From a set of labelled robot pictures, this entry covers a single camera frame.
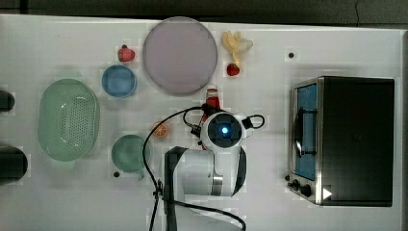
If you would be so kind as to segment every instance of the blue bowl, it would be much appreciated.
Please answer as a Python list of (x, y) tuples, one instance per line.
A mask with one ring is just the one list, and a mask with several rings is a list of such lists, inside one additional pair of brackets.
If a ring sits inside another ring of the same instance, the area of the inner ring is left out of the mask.
[(102, 87), (113, 97), (127, 97), (138, 86), (136, 75), (124, 65), (112, 65), (102, 76)]

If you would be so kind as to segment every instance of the white table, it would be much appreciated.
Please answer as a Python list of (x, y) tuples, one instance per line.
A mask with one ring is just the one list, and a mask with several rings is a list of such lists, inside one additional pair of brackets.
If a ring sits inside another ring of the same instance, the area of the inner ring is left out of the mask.
[[(123, 134), (146, 136), (156, 120), (203, 102), (205, 89), (188, 97), (162, 93), (141, 63), (149, 29), (158, 21), (0, 15), (0, 89), (12, 92), (14, 109), (0, 115), (0, 143), (29, 156), (26, 176), (0, 188), (1, 230), (146, 230), (153, 206), (152, 183), (134, 175), (113, 177), (110, 150)], [(193, 197), (201, 205), (232, 211), (248, 230), (400, 230), (402, 197), (402, 35), (398, 30), (205, 23), (217, 39), (218, 65), (212, 83), (222, 106), (262, 114), (266, 126), (245, 143), (246, 183), (233, 198)], [(227, 77), (231, 61), (220, 45), (223, 31), (242, 31), (254, 47), (238, 78)], [(117, 62), (126, 43), (137, 50), (130, 68), (139, 78), (135, 95), (113, 99), (101, 89), (105, 68)], [(288, 53), (294, 52), (291, 60)], [(96, 146), (73, 170), (52, 166), (38, 145), (38, 106), (55, 80), (73, 77), (97, 95), (101, 126)], [(395, 78), (395, 170), (391, 208), (317, 207), (286, 189), (289, 90), (321, 75)], [(180, 117), (169, 138), (151, 140), (154, 173), (175, 145), (199, 148)]]

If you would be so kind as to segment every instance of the green cup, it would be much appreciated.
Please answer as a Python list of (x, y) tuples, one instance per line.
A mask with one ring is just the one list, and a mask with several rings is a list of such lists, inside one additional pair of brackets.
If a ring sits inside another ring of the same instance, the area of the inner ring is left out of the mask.
[[(136, 173), (139, 179), (144, 177), (143, 144), (145, 139), (137, 135), (127, 135), (117, 140), (112, 147), (112, 161), (123, 172)], [(146, 161), (150, 161), (150, 147), (147, 144)]]

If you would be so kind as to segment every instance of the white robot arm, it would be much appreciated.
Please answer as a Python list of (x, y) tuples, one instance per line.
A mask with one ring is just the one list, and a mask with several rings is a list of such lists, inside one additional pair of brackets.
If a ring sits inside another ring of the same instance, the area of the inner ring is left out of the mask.
[(246, 154), (241, 142), (254, 130), (250, 118), (205, 106), (203, 111), (209, 117), (195, 134), (207, 150), (177, 146), (162, 161), (166, 231), (193, 227), (195, 231), (240, 230), (231, 223), (195, 216), (191, 209), (176, 206), (183, 204), (185, 194), (233, 196), (245, 180)]

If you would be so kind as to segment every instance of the oven knob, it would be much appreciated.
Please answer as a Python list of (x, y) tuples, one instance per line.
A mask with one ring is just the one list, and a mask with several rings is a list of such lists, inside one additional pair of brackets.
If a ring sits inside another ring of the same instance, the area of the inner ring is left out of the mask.
[(304, 194), (306, 197), (311, 196), (312, 189), (310, 188), (310, 185), (300, 186), (300, 193)]
[(288, 186), (292, 187), (294, 191), (298, 191), (300, 184), (297, 180), (293, 180), (291, 183), (288, 183)]

